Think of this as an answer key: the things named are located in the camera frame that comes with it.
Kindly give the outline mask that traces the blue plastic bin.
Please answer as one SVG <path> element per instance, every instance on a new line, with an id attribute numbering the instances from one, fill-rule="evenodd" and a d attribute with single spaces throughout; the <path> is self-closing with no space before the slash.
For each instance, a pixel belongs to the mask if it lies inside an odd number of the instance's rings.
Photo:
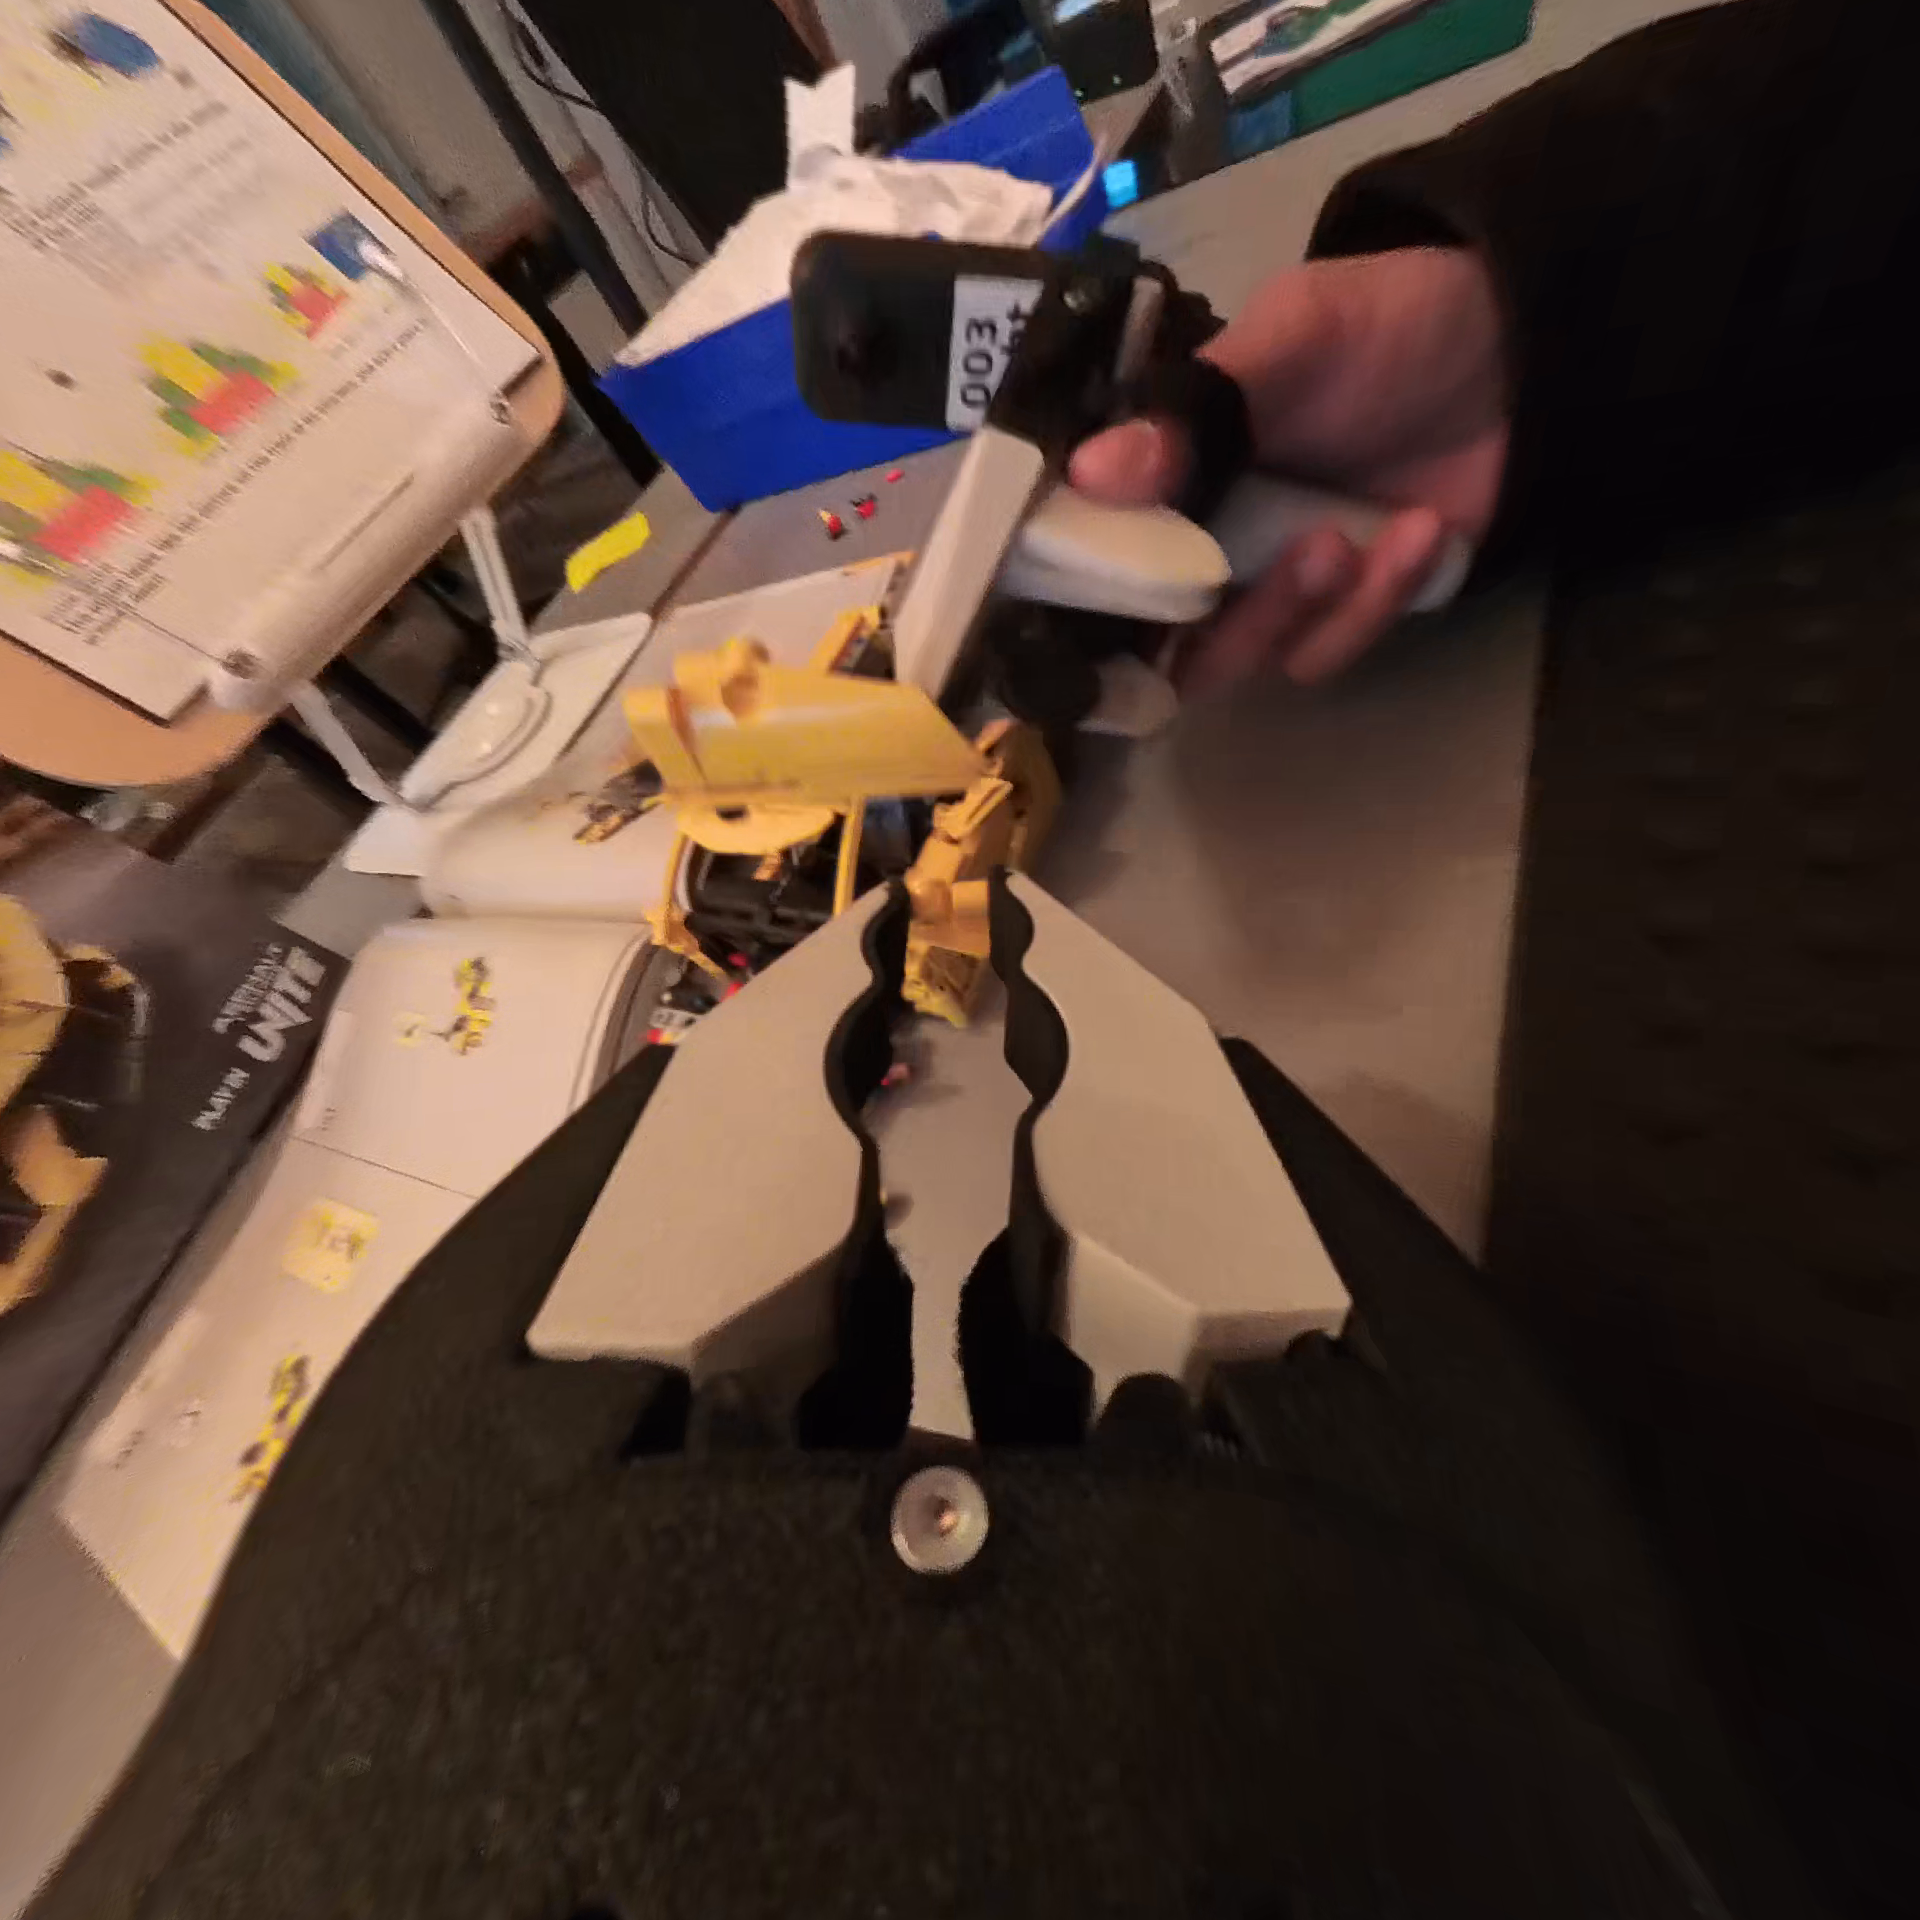
<path id="1" fill-rule="evenodd" d="M 985 135 L 935 128 L 908 142 L 899 159 L 1009 160 L 1020 176 L 1035 179 L 1044 160 L 1061 163 L 1068 149 L 1066 134 L 1014 135 L 1012 122 L 989 111 Z M 1105 218 L 1105 191 L 1093 183 L 1043 241 L 1075 248 Z M 602 387 L 708 512 L 732 512 L 954 441 L 939 401 L 931 429 L 826 422 L 801 397 L 796 365 L 786 296 L 644 368 L 612 367 Z"/>

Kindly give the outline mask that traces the person's right hand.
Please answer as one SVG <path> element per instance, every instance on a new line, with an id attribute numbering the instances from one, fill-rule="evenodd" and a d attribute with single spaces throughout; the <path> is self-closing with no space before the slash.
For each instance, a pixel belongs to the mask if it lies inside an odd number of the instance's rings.
<path id="1" fill-rule="evenodd" d="M 1476 253 L 1323 257 L 1261 286 L 1201 351 L 1244 398 L 1253 465 L 1369 501 L 1356 544 L 1322 520 L 1194 632 L 1194 701 L 1268 667 L 1351 667 L 1410 611 L 1452 542 L 1497 517 L 1509 453 L 1503 315 Z"/>

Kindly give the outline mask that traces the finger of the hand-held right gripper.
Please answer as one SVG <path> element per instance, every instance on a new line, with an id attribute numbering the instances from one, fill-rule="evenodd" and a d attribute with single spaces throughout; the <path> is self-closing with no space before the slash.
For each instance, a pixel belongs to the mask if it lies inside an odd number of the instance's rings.
<path id="1" fill-rule="evenodd" d="M 1167 733 L 1180 710 L 1178 688 L 1151 663 L 1114 656 L 1094 665 L 1094 701 L 1075 722 L 1075 733 L 1105 739 L 1154 739 Z"/>
<path id="2" fill-rule="evenodd" d="M 1047 455 L 983 425 L 951 482 L 895 608 L 895 679 L 939 701 L 1050 481 Z"/>

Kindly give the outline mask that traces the white document stand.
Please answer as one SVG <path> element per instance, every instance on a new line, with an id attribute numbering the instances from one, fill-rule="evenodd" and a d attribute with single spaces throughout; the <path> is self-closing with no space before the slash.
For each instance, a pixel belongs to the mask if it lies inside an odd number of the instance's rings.
<path id="1" fill-rule="evenodd" d="M 206 696 L 225 714 L 290 714 L 322 766 L 372 810 L 436 818 L 478 785 L 532 768 L 555 726 L 565 646 L 535 642 L 492 507 L 524 445 L 501 398 L 458 398 L 409 423 L 396 450 L 295 461 L 295 475 L 331 481 L 301 491 L 292 534 L 267 541 L 253 583 L 235 591 L 207 640 Z M 407 773 L 386 781 L 325 693 L 321 674 L 445 542 L 470 566 L 492 646 L 478 691 Z"/>

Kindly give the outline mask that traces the yellow brick subassembly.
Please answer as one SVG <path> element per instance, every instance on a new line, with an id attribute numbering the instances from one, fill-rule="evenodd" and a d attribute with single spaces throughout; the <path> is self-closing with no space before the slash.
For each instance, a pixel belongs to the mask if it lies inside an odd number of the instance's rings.
<path id="1" fill-rule="evenodd" d="M 638 768 L 654 781 L 642 805 L 671 829 L 646 921 L 660 952 L 697 954 L 669 899 L 678 842 L 757 856 L 814 838 L 837 814 L 854 824 L 867 800 L 931 800 L 921 850 L 902 879 L 875 887 L 899 883 L 908 899 L 906 1009 L 965 1027 L 987 974 L 989 877 L 1034 869 L 1062 782 L 1038 727 L 999 718 L 970 736 L 889 667 L 847 670 L 875 639 L 875 613 L 847 616 L 807 663 L 733 639 L 621 697 Z"/>

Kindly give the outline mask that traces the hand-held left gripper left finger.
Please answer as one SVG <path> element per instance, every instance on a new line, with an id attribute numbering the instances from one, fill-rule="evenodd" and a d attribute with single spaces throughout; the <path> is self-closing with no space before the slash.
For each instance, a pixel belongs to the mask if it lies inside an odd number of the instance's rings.
<path id="1" fill-rule="evenodd" d="M 535 1357 L 689 1379 L 831 1368 L 843 1283 L 881 1235 L 862 1110 L 894 1061 L 906 926 L 906 889 L 871 889 L 660 1050 Z"/>

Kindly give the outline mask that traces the white paper bags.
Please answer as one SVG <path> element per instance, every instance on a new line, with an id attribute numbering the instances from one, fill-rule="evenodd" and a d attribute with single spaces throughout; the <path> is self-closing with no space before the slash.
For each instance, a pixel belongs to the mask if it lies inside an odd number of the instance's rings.
<path id="1" fill-rule="evenodd" d="M 757 203 L 617 355 L 644 368 L 786 298 L 801 248 L 817 234 L 939 239 L 1034 248 L 1087 192 L 1097 147 L 1071 86 L 1047 67 L 939 126 L 985 135 L 989 111 L 1020 138 L 1062 134 L 1068 159 L 1020 176 L 1009 160 L 871 159 L 854 154 L 857 69 L 783 86 L 786 176 Z"/>

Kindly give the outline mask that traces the grey desk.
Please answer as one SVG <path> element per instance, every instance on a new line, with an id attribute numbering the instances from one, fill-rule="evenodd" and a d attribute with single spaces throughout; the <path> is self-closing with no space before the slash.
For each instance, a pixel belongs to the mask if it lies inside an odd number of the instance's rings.
<path id="1" fill-rule="evenodd" d="M 1121 215 L 1235 310 L 1305 248 L 1330 185 L 1483 111 L 1489 65 Z M 1279 1066 L 1462 1254 L 1483 1246 L 1538 597 L 1413 623 L 1322 691 L 1279 679 L 1185 706 L 1075 789 L 1043 885 L 1227 1037 Z M 937 1027 L 932 1091 L 887 1123 L 918 1285 L 916 1417 L 956 1432 L 947 1325 L 1001 1222 L 1018 1085 L 999 1017 Z M 198 1303 L 273 1169 L 255 1154 L 135 1325 L 5 1526 L 5 1915 L 59 1864 L 173 1682 L 175 1658 L 59 1519 L 97 1426 Z"/>

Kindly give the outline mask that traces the person's right forearm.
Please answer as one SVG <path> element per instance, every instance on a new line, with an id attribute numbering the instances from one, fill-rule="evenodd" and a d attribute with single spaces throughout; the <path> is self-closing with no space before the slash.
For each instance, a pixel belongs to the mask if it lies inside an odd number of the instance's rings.
<path id="1" fill-rule="evenodd" d="M 1916 3 L 1700 7 L 1340 182 L 1309 258 L 1490 274 L 1490 566 L 1916 461 L 1916 82 Z"/>

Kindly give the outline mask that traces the open instruction booklet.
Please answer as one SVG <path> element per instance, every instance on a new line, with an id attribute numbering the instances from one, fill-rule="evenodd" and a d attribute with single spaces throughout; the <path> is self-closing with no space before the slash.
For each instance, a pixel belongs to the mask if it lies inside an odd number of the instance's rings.
<path id="1" fill-rule="evenodd" d="M 171 1662 L 327 1379 L 409 1272 L 644 1042 L 639 913 L 412 920 L 359 954 L 252 1208 L 59 1517 Z"/>

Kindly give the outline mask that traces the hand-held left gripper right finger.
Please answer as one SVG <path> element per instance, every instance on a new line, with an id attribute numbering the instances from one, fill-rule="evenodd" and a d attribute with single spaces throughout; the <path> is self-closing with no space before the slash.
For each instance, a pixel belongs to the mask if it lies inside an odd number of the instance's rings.
<path id="1" fill-rule="evenodd" d="M 1009 1229 L 1021 1309 L 1106 1401 L 1203 1398 L 1347 1329 L 1354 1296 L 1211 1023 L 1021 874 L 991 881 L 1004 1054 L 1027 1091 Z"/>

